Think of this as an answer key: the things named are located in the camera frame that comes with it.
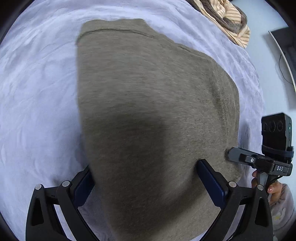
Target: bed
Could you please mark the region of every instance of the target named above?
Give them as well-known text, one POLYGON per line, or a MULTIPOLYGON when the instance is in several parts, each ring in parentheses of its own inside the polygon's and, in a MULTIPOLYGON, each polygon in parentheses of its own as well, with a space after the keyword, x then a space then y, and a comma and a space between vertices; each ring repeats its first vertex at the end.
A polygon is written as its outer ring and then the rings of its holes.
MULTIPOLYGON (((243 48, 188 2, 35 0, 0 45, 0 212, 20 241, 35 185, 57 186, 88 164, 76 102, 80 28, 92 19, 120 18, 144 19, 221 65, 239 90, 239 146, 261 152, 264 101, 255 67, 243 48)), ((241 168, 239 184, 250 186, 252 170, 241 168)), ((100 240, 112 240, 96 192, 79 210, 100 240)), ((57 213, 74 240, 58 207, 57 213)))

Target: black strap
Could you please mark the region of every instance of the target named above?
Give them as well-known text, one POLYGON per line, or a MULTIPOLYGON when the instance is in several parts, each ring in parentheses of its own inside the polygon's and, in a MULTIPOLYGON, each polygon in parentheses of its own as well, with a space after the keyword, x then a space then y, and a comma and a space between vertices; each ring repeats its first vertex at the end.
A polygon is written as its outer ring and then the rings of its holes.
POLYGON ((294 151, 277 150, 277 149, 273 149, 271 147, 262 145, 262 153, 263 152, 269 152, 271 154, 279 155, 282 157, 288 157, 288 158, 293 158, 294 156, 294 151))

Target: fingernail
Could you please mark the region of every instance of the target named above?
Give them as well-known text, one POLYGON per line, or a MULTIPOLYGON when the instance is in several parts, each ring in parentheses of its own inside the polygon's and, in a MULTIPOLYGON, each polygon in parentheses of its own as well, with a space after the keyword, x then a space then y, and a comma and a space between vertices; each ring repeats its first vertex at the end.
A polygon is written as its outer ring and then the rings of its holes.
POLYGON ((269 187, 268 189, 267 189, 267 192, 268 193, 272 193, 274 191, 274 187, 269 187))

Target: human hand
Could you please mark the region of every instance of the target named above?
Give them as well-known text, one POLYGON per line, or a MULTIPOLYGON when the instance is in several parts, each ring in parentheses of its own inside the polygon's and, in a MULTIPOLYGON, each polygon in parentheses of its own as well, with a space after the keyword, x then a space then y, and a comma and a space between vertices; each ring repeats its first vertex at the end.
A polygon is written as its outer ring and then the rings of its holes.
MULTIPOLYGON (((255 187, 257 185, 257 171, 254 171, 252 173, 252 188, 255 187)), ((281 190, 282 190, 283 184, 281 184, 280 182, 276 181, 274 183, 272 183, 268 189, 267 192, 271 195, 270 201, 269 201, 269 205, 274 204, 275 202, 277 202, 280 197, 281 197, 281 190)))

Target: camera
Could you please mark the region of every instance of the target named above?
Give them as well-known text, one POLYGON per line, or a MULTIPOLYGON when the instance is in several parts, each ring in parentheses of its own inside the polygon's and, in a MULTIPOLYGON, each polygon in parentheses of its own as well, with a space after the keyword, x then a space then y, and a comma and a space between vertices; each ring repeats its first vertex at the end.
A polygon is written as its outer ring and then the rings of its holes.
POLYGON ((290 164, 292 157, 287 155, 292 147, 292 119, 285 113, 264 116, 262 125, 262 153, 272 159, 290 164))

